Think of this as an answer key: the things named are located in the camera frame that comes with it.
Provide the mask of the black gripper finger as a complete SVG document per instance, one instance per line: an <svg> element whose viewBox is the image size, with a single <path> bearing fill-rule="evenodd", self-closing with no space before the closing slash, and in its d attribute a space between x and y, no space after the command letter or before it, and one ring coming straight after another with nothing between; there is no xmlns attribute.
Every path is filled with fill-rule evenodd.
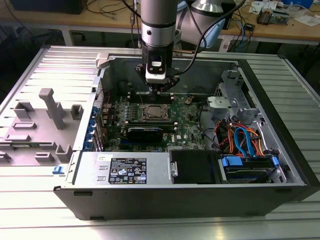
<svg viewBox="0 0 320 240"><path fill-rule="evenodd" d="M180 77L177 75L166 77L163 83L158 84L157 98L160 98L163 93L166 93L167 91L175 87L179 81L180 81Z"/></svg>
<svg viewBox="0 0 320 240"><path fill-rule="evenodd" d="M135 71L138 74L138 76L140 77L140 79L142 80L142 82L148 86L149 88L149 94L151 95L152 98L156 98L157 97L157 90L158 90L158 85L155 83L149 83L147 82L146 79L146 66L143 64L138 64L135 67Z"/></svg>

